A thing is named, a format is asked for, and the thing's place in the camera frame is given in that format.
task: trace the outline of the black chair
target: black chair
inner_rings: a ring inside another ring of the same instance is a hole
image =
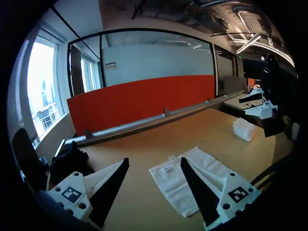
[[[25,129],[19,129],[14,135],[12,147],[19,167],[34,192],[46,190],[48,163],[45,158],[38,158]]]

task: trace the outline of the white robot part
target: white robot part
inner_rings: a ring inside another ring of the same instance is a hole
[[[47,193],[68,213],[99,228],[89,219],[93,210],[90,198],[122,163],[123,160],[85,177],[80,172],[73,172]]]
[[[208,227],[204,223],[206,231],[232,219],[260,195],[260,192],[255,187],[236,172],[227,175],[225,180],[222,196],[216,209],[219,218]]]
[[[277,105],[273,105],[270,100],[265,101],[264,104],[245,109],[246,115],[258,116],[260,119],[267,119],[273,116],[273,109],[277,110]]]
[[[262,88],[258,88],[258,89],[253,89],[248,95],[244,96],[242,99],[245,99],[247,97],[250,97],[252,95],[255,95],[255,94],[263,94],[264,91],[262,90]]]
[[[239,211],[245,210],[245,206],[251,204],[260,192],[246,181],[237,172],[224,167],[225,176],[220,178],[213,173],[213,166],[205,170],[200,168],[192,161],[189,161],[190,167],[197,176],[211,189],[211,191],[219,198],[217,212],[219,217],[204,228],[206,231],[211,230],[218,225],[227,222],[236,216]]]

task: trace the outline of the wooden table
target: wooden table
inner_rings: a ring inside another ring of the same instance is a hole
[[[188,218],[177,213],[160,192],[149,168],[198,146],[251,181],[291,150],[291,146],[278,149],[276,137],[265,138],[259,127],[250,143],[235,136],[232,124],[236,119],[206,109],[138,134],[81,148],[88,153],[95,171],[129,158],[130,167],[106,219],[105,231],[204,230],[200,212]],[[280,136],[280,140],[286,139],[284,134]]]
[[[262,100],[261,99],[257,99],[257,100],[253,100],[253,101],[249,101],[246,103],[239,103],[238,100],[245,97],[246,94],[241,94],[238,95],[232,99],[226,100],[223,102],[224,105],[238,109],[238,110],[243,110],[243,109],[248,109],[251,108],[251,105],[253,106],[259,106],[262,104]]]

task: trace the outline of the sign on wall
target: sign on wall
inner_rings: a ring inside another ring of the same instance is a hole
[[[106,70],[113,70],[113,69],[116,69],[116,68],[117,68],[117,64],[115,62],[106,64]]]

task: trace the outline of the stack of folded towels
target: stack of folded towels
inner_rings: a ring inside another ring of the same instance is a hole
[[[233,123],[233,130],[234,134],[236,134],[238,137],[241,137],[242,139],[250,142],[253,138],[253,128],[254,125],[249,123],[248,121],[238,118]]]

